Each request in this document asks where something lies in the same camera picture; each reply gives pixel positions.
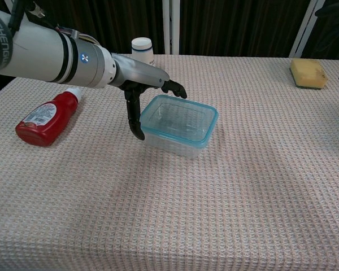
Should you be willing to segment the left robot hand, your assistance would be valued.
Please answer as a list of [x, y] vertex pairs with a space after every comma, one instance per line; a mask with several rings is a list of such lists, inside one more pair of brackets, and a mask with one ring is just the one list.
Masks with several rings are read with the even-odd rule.
[[187, 98], [187, 93], [181, 84], [172, 81], [169, 74], [158, 67], [120, 54], [112, 54], [112, 58], [116, 63], [116, 75], [110, 85], [124, 92], [129, 127], [134, 136], [143, 141], [145, 135], [140, 123], [140, 95], [148, 88], [160, 88], [164, 93], [171, 91], [183, 99]]

